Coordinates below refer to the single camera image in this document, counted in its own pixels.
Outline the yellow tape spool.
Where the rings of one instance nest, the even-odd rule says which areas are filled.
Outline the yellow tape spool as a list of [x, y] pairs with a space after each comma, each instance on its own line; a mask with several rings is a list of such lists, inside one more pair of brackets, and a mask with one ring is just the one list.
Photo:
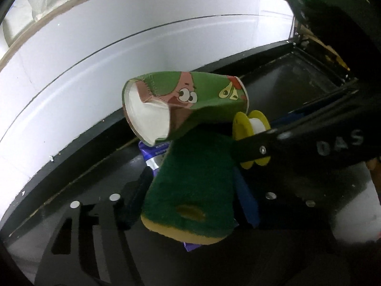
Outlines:
[[[271, 129], [266, 116], [259, 110], [253, 110], [248, 115], [243, 112], [236, 113], [232, 124], [232, 135], [235, 140], [245, 139]], [[264, 157], [254, 161], [240, 163], [243, 169], [250, 169], [254, 163], [266, 166], [271, 157]]]

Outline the green cartoon paper cup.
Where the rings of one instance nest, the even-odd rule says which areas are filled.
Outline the green cartoon paper cup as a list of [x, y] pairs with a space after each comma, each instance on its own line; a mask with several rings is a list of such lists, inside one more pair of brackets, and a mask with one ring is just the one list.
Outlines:
[[121, 96], [131, 129], [151, 147], [180, 138], [204, 121], [230, 121], [249, 109], [240, 78], [207, 72], [144, 74], [129, 79]]

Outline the green yellow scrub sponge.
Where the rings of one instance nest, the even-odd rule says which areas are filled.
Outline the green yellow scrub sponge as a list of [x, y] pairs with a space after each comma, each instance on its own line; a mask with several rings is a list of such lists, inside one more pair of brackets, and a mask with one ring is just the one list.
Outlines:
[[200, 245], [228, 237], [234, 229], [232, 143], [224, 124], [200, 125], [172, 141], [145, 196], [144, 226]]

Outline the purple snack wrapper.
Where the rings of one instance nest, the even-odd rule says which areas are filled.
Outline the purple snack wrapper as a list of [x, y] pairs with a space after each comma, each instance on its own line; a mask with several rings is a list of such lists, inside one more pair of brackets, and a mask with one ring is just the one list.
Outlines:
[[169, 148], [169, 143], [164, 142], [150, 147], [140, 141], [138, 147], [146, 165], [152, 169], [153, 175], [156, 176]]

